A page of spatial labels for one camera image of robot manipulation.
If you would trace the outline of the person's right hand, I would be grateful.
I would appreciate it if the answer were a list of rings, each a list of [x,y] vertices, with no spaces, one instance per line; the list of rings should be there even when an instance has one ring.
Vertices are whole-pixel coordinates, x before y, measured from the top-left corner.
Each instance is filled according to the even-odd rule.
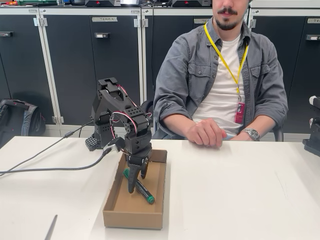
[[[183,134],[192,143],[218,148],[222,146],[223,139],[227,137],[227,133],[212,118],[190,123]]]

